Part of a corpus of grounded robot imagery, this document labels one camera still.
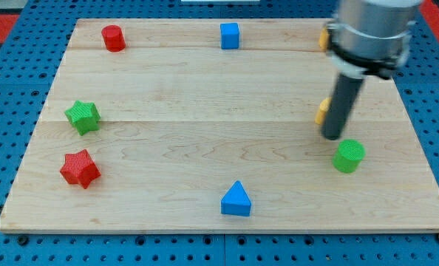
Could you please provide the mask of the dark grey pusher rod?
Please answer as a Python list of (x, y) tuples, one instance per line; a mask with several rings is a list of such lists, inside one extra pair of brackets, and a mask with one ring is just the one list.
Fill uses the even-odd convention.
[(341, 137), (363, 82), (363, 78), (338, 75), (327, 114), (321, 125), (321, 135), (324, 138), (337, 140)]

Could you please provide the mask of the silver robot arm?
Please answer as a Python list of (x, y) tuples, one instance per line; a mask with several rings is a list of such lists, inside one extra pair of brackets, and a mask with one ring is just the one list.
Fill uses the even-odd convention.
[(341, 137), (359, 91), (368, 76), (389, 80), (409, 57), (410, 29), (421, 0), (341, 0), (326, 53), (338, 69), (321, 135)]

